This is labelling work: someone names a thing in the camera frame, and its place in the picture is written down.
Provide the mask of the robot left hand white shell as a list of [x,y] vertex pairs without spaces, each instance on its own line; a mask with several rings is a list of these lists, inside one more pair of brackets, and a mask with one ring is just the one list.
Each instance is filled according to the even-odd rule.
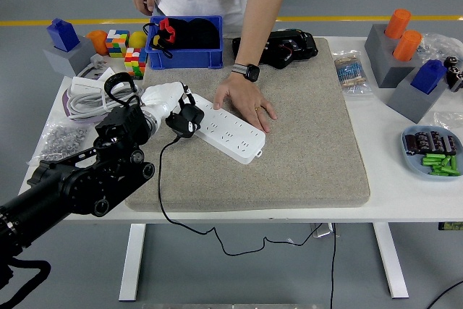
[[154,125],[159,125],[177,106],[184,103],[184,96],[195,105],[191,90],[182,82],[150,86],[141,97],[141,109]]

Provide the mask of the person's left hand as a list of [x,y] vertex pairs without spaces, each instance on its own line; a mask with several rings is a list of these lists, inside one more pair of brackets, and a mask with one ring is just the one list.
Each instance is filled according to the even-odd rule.
[[213,109],[219,110],[226,98],[245,121],[265,133],[270,132],[268,118],[277,119],[276,111],[253,82],[237,72],[231,72],[216,89]]

